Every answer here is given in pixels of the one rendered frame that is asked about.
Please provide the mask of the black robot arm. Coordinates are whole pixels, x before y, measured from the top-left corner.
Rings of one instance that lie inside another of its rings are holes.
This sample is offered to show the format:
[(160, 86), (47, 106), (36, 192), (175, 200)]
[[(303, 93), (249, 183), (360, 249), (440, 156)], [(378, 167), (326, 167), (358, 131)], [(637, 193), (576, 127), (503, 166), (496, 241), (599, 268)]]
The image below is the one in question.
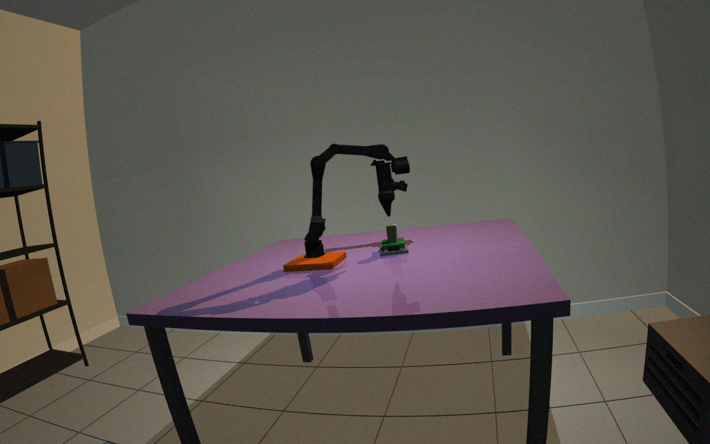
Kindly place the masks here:
[[(389, 149), (385, 144), (373, 144), (372, 146), (351, 146), (350, 144), (332, 144), (330, 148), (321, 155), (316, 155), (311, 161), (312, 177), (313, 177), (313, 193), (312, 193), (312, 218), (308, 228), (308, 235), (305, 238), (305, 258), (318, 258), (323, 255), (324, 248), (319, 237), (326, 230), (325, 221), (321, 215), (322, 205), (322, 180), (326, 163), (332, 159), (335, 154), (353, 154), (353, 155), (368, 155), (377, 159), (385, 159), (392, 162), (384, 163), (383, 160), (373, 160), (371, 166), (377, 166), (377, 177), (391, 175), (394, 172), (396, 175), (410, 173), (410, 166), (407, 157), (396, 158), (389, 153)], [(396, 191), (402, 189), (406, 191), (407, 185), (405, 181), (393, 182), (391, 179), (391, 189)]]

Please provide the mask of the green board with square handle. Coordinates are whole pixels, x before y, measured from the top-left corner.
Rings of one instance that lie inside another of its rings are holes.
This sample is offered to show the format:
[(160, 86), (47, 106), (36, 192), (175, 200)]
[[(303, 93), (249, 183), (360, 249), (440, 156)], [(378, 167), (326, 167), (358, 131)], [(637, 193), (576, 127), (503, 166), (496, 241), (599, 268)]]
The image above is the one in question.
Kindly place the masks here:
[[(382, 240), (382, 248), (384, 247), (395, 247), (395, 245), (405, 245), (404, 238), (398, 238), (397, 226), (396, 224), (386, 225), (387, 240)], [(401, 244), (402, 242), (402, 244)], [(386, 245), (384, 245), (386, 244)]]

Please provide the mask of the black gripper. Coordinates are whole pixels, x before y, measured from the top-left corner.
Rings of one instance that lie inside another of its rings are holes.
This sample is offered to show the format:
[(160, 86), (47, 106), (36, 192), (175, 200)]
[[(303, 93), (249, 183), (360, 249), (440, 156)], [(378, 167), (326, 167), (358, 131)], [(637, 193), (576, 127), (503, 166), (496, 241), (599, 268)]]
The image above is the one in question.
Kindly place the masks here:
[(395, 197), (394, 189), (391, 189), (391, 175), (377, 177), (378, 199), (382, 204), (387, 216), (391, 216), (391, 203)]

